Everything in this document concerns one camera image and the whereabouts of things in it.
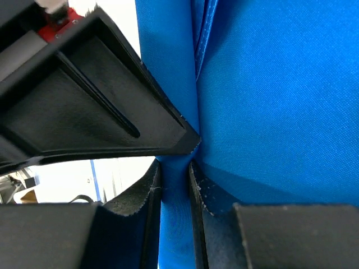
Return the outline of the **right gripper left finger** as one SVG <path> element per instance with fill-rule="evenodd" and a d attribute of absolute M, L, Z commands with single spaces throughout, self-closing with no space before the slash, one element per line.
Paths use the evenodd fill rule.
<path fill-rule="evenodd" d="M 157 268 L 161 172 L 109 202 L 1 206 L 2 268 Z"/>

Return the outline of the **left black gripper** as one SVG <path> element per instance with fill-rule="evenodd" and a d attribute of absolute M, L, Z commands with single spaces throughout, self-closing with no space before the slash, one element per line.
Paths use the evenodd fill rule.
<path fill-rule="evenodd" d="M 68 1 L 1 1 L 1 80 L 81 18 Z"/>

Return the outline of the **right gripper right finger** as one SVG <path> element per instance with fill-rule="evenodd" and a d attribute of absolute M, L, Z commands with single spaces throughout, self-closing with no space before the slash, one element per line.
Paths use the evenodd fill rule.
<path fill-rule="evenodd" d="M 357 268 L 358 208 L 247 205 L 188 168 L 197 268 Z"/>

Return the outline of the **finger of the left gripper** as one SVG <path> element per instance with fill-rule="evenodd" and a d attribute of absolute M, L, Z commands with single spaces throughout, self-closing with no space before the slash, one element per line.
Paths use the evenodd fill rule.
<path fill-rule="evenodd" d="M 101 8 L 1 80 L 1 174 L 64 161 L 187 155 L 199 143 Z"/>

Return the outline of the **blue cloth napkin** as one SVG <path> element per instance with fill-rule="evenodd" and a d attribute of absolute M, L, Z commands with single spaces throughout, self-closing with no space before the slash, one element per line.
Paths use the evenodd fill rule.
<path fill-rule="evenodd" d="M 142 60 L 254 203 L 358 205 L 357 1 L 137 1 Z"/>

